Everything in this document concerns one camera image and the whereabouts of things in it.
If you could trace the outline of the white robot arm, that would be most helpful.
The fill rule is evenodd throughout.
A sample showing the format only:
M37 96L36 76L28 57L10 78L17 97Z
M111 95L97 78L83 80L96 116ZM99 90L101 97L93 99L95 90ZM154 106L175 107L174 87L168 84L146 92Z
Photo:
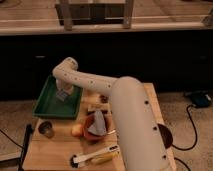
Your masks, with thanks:
M109 97L126 171L171 171L166 149L143 84L129 76L113 78L77 71L66 58L52 71L62 88L77 85Z

